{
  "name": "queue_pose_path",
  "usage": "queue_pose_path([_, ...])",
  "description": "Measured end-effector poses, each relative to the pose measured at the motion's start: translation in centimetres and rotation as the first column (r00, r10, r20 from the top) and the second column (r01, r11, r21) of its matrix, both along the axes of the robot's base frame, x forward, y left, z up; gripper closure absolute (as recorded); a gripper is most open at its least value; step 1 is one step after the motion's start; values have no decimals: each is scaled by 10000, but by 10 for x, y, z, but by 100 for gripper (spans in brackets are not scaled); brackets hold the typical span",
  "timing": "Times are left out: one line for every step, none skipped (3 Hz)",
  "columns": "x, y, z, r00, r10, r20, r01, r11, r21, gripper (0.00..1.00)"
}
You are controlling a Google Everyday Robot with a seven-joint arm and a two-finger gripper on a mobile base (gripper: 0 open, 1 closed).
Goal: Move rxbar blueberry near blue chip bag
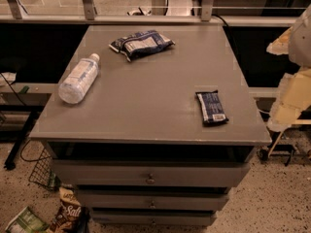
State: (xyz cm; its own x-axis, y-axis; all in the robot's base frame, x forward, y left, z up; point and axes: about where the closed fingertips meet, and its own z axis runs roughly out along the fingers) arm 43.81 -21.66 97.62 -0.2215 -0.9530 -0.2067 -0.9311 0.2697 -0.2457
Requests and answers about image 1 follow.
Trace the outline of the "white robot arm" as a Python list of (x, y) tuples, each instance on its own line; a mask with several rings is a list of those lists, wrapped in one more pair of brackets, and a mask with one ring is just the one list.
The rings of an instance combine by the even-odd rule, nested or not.
[(266, 51), (287, 54), (299, 66), (293, 74), (285, 74), (278, 85), (276, 101), (269, 112), (267, 127), (285, 131), (311, 106), (311, 5), (294, 25), (268, 45)]

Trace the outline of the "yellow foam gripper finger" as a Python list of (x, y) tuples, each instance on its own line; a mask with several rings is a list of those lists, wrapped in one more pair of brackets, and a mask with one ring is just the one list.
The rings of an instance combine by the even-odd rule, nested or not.
[(268, 45), (266, 51), (275, 55), (282, 55), (289, 53), (289, 39), (292, 33), (292, 28), (288, 28), (276, 40)]
[(286, 73), (278, 85), (267, 127), (271, 131), (282, 132), (291, 127), (310, 106), (311, 69), (300, 68), (293, 75)]

